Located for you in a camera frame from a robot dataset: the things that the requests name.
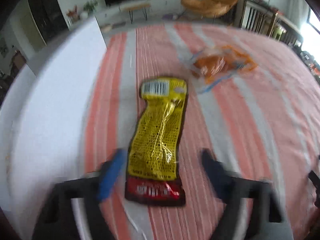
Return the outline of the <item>orange snack packet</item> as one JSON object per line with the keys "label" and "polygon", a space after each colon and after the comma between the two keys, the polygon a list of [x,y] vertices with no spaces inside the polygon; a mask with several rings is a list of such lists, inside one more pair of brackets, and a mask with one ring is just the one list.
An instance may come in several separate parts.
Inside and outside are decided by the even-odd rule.
{"label": "orange snack packet", "polygon": [[184,67],[186,81],[193,89],[204,94],[219,83],[235,75],[247,74],[258,67],[253,57],[235,46],[200,47],[192,51],[180,47],[179,60]]}

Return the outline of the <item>white tv cabinet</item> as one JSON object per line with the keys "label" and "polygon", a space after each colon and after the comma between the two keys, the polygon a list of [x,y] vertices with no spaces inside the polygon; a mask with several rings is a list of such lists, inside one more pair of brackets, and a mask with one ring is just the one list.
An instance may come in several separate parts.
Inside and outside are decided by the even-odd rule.
{"label": "white tv cabinet", "polygon": [[114,23],[133,23],[136,20],[149,20],[165,14],[179,14],[182,11],[181,0],[131,0],[112,5],[94,12],[99,26]]}

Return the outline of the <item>dark wooden dining chair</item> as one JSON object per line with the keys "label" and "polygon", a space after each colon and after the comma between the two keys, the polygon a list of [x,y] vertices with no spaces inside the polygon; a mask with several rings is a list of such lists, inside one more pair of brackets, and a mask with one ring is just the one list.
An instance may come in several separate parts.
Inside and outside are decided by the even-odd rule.
{"label": "dark wooden dining chair", "polygon": [[271,37],[279,10],[261,0],[244,0],[240,29]]}

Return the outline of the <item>wooden bench stool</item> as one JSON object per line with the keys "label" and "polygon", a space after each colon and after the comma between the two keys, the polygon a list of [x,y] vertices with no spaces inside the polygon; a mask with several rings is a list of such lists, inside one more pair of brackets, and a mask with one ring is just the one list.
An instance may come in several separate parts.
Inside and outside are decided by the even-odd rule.
{"label": "wooden bench stool", "polygon": [[142,11],[143,16],[145,18],[145,20],[148,20],[148,13],[147,10],[151,7],[150,3],[140,3],[140,4],[136,4],[133,6],[129,6],[129,7],[125,7],[123,8],[123,11],[128,12],[129,13],[129,17],[130,17],[130,23],[133,23],[133,13],[135,11]]}

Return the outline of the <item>red flower arrangement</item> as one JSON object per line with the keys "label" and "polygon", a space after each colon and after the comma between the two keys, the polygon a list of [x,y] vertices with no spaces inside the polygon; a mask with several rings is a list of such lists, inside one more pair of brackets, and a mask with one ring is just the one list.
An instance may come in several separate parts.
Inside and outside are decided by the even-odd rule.
{"label": "red flower arrangement", "polygon": [[73,9],[68,10],[68,11],[66,12],[66,15],[67,15],[68,19],[69,19],[72,23],[78,21],[78,19],[79,19],[78,6],[75,5],[75,6],[73,7]]}

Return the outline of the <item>wooden side table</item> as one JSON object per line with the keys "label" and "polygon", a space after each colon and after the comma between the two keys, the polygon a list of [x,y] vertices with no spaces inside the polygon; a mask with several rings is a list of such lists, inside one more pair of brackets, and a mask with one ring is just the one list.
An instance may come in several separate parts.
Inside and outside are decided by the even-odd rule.
{"label": "wooden side table", "polygon": [[279,12],[271,38],[283,42],[290,47],[301,47],[303,44],[303,37],[300,34],[300,31],[281,12]]}

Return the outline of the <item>leafy plant white vase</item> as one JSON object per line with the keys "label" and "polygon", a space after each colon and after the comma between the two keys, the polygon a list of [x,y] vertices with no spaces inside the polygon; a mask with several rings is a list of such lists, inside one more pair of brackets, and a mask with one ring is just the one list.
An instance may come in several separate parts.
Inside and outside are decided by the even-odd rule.
{"label": "leafy plant white vase", "polygon": [[88,15],[92,15],[96,12],[98,6],[97,0],[90,0],[84,4],[83,10],[88,13]]}

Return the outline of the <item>white cardboard box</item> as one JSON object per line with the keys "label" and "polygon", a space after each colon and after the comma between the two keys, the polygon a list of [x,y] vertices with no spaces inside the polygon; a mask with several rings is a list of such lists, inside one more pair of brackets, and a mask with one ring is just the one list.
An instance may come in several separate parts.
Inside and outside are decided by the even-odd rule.
{"label": "white cardboard box", "polygon": [[106,44],[95,18],[22,68],[1,106],[1,208],[31,239],[51,187],[83,175],[84,128]]}

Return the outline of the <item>striped orange tablecloth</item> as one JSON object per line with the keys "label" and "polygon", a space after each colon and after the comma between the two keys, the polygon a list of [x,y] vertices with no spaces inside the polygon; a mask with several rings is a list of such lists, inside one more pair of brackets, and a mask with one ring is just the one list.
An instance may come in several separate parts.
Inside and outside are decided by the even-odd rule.
{"label": "striped orange tablecloth", "polygon": [[[244,178],[271,180],[295,239],[319,219],[308,180],[319,171],[319,85],[287,46],[247,31],[169,23],[105,35],[85,129],[85,171],[114,149],[126,148],[145,107],[138,92],[147,78],[188,81],[188,102],[178,148],[185,207],[148,207],[124,198],[120,177],[101,209],[116,239],[208,239],[223,204],[210,188],[199,152],[212,150],[225,168]],[[200,93],[185,61],[206,47],[234,46],[257,63],[251,72]]]}

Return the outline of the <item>black tall cabinet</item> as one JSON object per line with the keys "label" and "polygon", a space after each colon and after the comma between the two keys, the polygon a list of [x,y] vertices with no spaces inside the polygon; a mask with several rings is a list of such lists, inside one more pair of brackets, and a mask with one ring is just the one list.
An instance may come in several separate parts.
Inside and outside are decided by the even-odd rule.
{"label": "black tall cabinet", "polygon": [[68,29],[57,0],[28,0],[40,34],[46,43]]}

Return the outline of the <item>yellow red snack pouch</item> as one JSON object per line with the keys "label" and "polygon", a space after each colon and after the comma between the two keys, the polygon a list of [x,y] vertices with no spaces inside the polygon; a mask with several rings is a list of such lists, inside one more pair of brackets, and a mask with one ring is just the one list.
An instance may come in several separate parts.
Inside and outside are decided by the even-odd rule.
{"label": "yellow red snack pouch", "polygon": [[152,206],[184,206],[178,146],[188,98],[187,82],[176,77],[144,80],[139,96],[145,101],[145,109],[128,150],[125,198]]}

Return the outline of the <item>orange lounge chair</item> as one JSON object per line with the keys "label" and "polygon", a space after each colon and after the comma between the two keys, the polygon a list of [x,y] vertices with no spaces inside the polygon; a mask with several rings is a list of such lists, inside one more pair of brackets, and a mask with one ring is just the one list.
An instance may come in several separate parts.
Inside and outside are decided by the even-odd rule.
{"label": "orange lounge chair", "polygon": [[181,5],[205,18],[218,18],[227,14],[238,0],[181,0]]}

